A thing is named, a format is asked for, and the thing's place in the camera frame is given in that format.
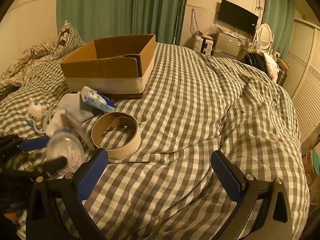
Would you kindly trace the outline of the clear plastic water bottle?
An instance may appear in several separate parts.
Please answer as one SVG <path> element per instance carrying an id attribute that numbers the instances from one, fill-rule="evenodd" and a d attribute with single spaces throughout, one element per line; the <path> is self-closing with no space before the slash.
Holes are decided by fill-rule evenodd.
<path id="1" fill-rule="evenodd" d="M 86 157 L 80 137 L 72 128 L 56 130 L 48 141 L 46 159 L 53 160 L 59 157 L 67 159 L 66 166 L 57 172 L 60 176 L 75 172 L 85 162 Z"/>

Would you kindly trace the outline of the white bunny figurine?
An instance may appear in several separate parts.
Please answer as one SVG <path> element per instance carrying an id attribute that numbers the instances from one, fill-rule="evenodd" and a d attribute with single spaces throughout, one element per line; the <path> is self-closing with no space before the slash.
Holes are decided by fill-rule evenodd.
<path id="1" fill-rule="evenodd" d="M 29 98 L 28 103 L 29 106 L 26 117 L 27 123 L 32 127 L 41 128 L 47 108 L 42 106 L 38 100 L 33 98 Z"/>

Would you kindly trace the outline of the grey folding hanger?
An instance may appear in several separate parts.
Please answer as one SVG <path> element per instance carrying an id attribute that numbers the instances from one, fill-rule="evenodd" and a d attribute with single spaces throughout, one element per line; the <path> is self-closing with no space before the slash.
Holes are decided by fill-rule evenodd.
<path id="1" fill-rule="evenodd" d="M 53 116 L 54 116 L 53 111 L 48 110 L 42 119 L 40 127 L 37 126 L 36 121 L 33 121 L 33 127 L 34 127 L 35 132 L 37 134 L 43 135 L 46 132 L 47 127 L 50 124 Z"/>

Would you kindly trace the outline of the white sock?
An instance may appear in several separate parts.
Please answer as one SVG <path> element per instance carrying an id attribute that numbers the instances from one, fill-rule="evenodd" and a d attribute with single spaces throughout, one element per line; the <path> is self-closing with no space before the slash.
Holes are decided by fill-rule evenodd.
<path id="1" fill-rule="evenodd" d="M 65 116 L 66 111 L 71 113 L 79 123 L 83 123 L 94 116 L 93 107 L 83 102 L 80 92 L 65 94 L 57 104 L 54 115 L 46 128 L 48 137 L 52 137 L 57 129 L 70 126 L 69 119 Z"/>

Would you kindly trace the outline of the blue white tissue pack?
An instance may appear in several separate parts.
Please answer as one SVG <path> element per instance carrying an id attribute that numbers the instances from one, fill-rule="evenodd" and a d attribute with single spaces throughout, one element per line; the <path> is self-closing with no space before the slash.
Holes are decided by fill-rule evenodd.
<path id="1" fill-rule="evenodd" d="M 84 103 L 105 113 L 114 112 L 116 110 L 115 104 L 109 98 L 92 88 L 84 86 L 80 95 Z"/>

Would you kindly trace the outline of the checked pillow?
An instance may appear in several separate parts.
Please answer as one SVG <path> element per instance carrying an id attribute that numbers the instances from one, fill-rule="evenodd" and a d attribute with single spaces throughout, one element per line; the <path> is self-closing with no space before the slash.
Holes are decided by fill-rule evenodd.
<path id="1" fill-rule="evenodd" d="M 86 42 L 81 38 L 77 30 L 69 21 L 65 21 L 58 36 L 56 47 L 58 58 L 62 58 L 84 45 L 86 45 Z"/>

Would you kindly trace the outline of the cardboard box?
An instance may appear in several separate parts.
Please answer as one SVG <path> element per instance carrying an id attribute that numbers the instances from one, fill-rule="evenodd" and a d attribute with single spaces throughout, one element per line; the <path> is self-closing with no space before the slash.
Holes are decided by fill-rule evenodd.
<path id="1" fill-rule="evenodd" d="M 87 86 L 114 99 L 140 99 L 155 62 L 156 36 L 135 34 L 93 40 L 61 62 L 69 89 Z"/>

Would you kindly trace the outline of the grey checked duvet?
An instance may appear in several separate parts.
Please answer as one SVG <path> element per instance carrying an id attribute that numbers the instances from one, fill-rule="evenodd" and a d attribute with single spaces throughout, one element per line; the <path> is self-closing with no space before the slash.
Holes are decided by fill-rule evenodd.
<path id="1" fill-rule="evenodd" d="M 309 211 L 296 111 L 265 73 L 156 44 L 146 94 L 116 103 L 141 130 L 139 150 L 111 161 L 84 203 L 107 239 L 210 239 L 231 214 L 210 166 L 220 150 L 259 180 L 281 178 L 299 239 Z"/>

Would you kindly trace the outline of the white louvered wardrobe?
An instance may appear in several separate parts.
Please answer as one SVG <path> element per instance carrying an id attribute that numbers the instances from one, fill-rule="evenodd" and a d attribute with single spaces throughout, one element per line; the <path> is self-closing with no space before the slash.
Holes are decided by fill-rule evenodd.
<path id="1" fill-rule="evenodd" d="M 295 20 L 285 61 L 283 87 L 296 109 L 301 141 L 313 141 L 319 134 L 319 26 Z"/>

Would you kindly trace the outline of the black clothes pile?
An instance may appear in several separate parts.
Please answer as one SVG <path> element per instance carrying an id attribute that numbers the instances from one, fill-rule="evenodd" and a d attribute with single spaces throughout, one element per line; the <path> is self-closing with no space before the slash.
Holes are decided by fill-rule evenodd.
<path id="1" fill-rule="evenodd" d="M 268 74 L 265 58 L 258 53 L 246 53 L 244 58 L 240 60 L 242 63 L 253 66 L 260 71 Z"/>

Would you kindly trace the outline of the small grey refrigerator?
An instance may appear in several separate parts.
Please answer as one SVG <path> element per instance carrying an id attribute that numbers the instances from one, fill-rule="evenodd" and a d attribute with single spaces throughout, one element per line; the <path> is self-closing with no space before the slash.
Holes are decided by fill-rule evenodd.
<path id="1" fill-rule="evenodd" d="M 241 40 L 231 35 L 219 32 L 216 35 L 213 48 L 214 57 L 236 59 L 241 47 Z"/>

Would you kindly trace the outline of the oval vanity mirror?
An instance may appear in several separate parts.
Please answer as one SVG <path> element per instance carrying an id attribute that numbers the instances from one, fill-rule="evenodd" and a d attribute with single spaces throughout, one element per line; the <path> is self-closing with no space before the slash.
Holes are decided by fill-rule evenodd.
<path id="1" fill-rule="evenodd" d="M 255 50 L 262 50 L 268 54 L 271 51 L 274 42 L 274 35 L 272 29 L 267 23 L 263 23 L 259 26 L 255 32 L 253 39 L 253 48 Z"/>

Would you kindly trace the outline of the white suitcase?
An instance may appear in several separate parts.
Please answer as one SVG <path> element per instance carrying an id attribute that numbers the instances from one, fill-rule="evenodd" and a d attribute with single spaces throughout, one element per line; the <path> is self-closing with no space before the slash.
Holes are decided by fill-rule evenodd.
<path id="1" fill-rule="evenodd" d="M 204 55 L 212 53 L 214 40 L 209 35 L 194 35 L 193 50 L 198 51 Z"/>

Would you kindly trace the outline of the green window curtain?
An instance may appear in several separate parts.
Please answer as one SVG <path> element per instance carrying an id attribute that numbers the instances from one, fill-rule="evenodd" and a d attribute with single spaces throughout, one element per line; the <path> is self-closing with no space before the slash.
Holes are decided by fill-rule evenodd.
<path id="1" fill-rule="evenodd" d="M 295 3 L 293 0 L 265 0 L 262 23 L 267 23 L 274 35 L 272 50 L 280 50 L 285 59 L 293 34 Z"/>

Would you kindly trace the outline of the wall mounted black television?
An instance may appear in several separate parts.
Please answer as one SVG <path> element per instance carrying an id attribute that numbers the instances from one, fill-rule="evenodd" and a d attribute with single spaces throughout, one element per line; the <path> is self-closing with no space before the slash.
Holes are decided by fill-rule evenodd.
<path id="1" fill-rule="evenodd" d="M 258 16 L 232 2 L 221 0 L 217 20 L 254 35 Z"/>

